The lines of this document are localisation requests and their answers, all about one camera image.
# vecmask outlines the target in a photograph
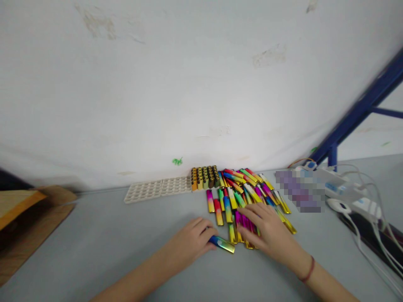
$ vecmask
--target red bracelet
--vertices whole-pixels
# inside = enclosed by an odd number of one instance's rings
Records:
[[[311,257],[312,257],[312,264],[311,264],[311,268],[310,268],[310,270],[309,270],[309,273],[308,273],[308,275],[307,275],[305,278],[300,279],[303,283],[305,283],[305,282],[308,281],[308,279],[309,279],[309,278],[311,277],[311,275],[312,275],[312,272],[314,271],[315,259],[314,259],[313,256],[311,256]]]

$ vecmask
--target wall stain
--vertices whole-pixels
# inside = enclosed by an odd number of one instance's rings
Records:
[[[118,175],[122,175],[122,176],[126,176],[126,175],[132,175],[136,172],[133,171],[123,171],[123,172],[119,172]]]
[[[287,45],[277,44],[274,47],[252,57],[253,66],[255,68],[261,68],[266,66],[272,66],[274,64],[284,63],[287,59]]]
[[[242,160],[247,160],[247,159],[249,159],[249,158],[250,158],[250,156],[247,155],[247,156],[238,158],[237,160],[242,161]]]
[[[74,4],[86,28],[94,38],[108,40],[131,39],[144,43],[142,24],[131,15],[118,15],[98,6]]]
[[[360,129],[358,130],[356,133],[367,133],[367,132],[394,132],[394,131],[400,131],[403,129],[403,126],[393,126],[393,127],[378,127],[378,128],[373,128],[373,127],[369,127],[369,128],[364,128],[364,129]]]
[[[306,13],[316,10],[316,7],[318,6],[318,1],[319,0],[309,0],[308,7],[306,8]]]

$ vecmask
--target white cable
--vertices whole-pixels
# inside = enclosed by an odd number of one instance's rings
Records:
[[[375,190],[376,190],[376,192],[377,192],[377,199],[379,200],[379,205],[380,205],[380,208],[382,210],[381,215],[382,215],[383,223],[385,224],[387,230],[389,231],[389,234],[391,235],[393,242],[397,245],[397,247],[403,253],[403,247],[400,245],[400,243],[396,239],[395,235],[393,234],[393,232],[392,232],[392,230],[390,228],[390,225],[389,225],[388,221],[386,220],[385,211],[384,211],[384,208],[383,208],[383,202],[382,202],[382,198],[381,198],[381,193],[379,191],[378,186],[375,184],[376,181],[371,176],[369,176],[368,174],[365,174],[365,173],[361,172],[360,169],[357,166],[354,166],[354,165],[351,165],[351,164],[340,164],[340,165],[335,165],[335,166],[352,166],[352,167],[354,167],[357,171],[349,171],[349,173],[357,173],[359,178],[360,178],[360,181],[361,181],[362,185],[365,185],[365,184],[364,184],[364,181],[362,180],[361,174],[367,176],[373,182],[373,183],[370,183],[368,185],[373,185]]]
[[[390,277],[390,276],[388,276],[388,274],[385,272],[385,271],[383,271],[369,256],[367,256],[367,254],[366,253],[364,253],[364,251],[362,250],[362,247],[361,247],[361,235],[360,235],[360,231],[358,230],[358,228],[357,228],[357,226],[356,226],[356,224],[353,222],[353,220],[351,219],[351,217],[348,215],[348,214],[346,214],[346,213],[343,213],[344,214],[344,216],[351,222],[351,224],[353,225],[353,227],[354,227],[354,229],[355,229],[355,231],[356,231],[356,239],[357,239],[357,246],[358,246],[358,249],[360,250],[360,252],[364,255],[364,257],[368,260],[368,261],[370,261],[382,274],[384,274],[384,276],[389,280],[389,282],[393,285],[393,287],[398,291],[398,293],[403,297],[403,293],[402,293],[402,291],[400,290],[400,288],[395,284],[395,282],[392,280],[392,278]]]
[[[395,268],[395,270],[398,272],[398,274],[403,278],[403,273],[396,267],[396,265],[392,262],[391,258],[396,262],[398,266],[400,266],[401,269],[403,269],[403,266],[393,257],[393,255],[386,249],[386,247],[383,245],[383,242],[381,240],[381,236],[379,234],[379,230],[376,227],[375,224],[372,224],[372,228],[374,230],[375,237],[377,238],[379,245],[385,254],[386,258],[389,260],[389,262],[392,264],[392,266]]]

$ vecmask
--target white wall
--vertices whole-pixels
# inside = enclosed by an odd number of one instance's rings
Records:
[[[402,13],[401,0],[0,0],[1,166],[76,190],[284,167],[403,46]]]

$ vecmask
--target table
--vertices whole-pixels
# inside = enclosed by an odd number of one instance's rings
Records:
[[[264,175],[276,187],[274,171]],[[127,188],[84,193],[70,216],[0,289],[1,301],[87,301],[157,251],[192,218],[209,214],[205,191],[124,204]],[[284,196],[295,238],[361,301],[399,301],[327,206],[299,213]],[[218,227],[228,238],[228,228]],[[365,246],[366,252],[381,261]],[[315,301],[288,269],[258,250],[211,251],[146,301]]]

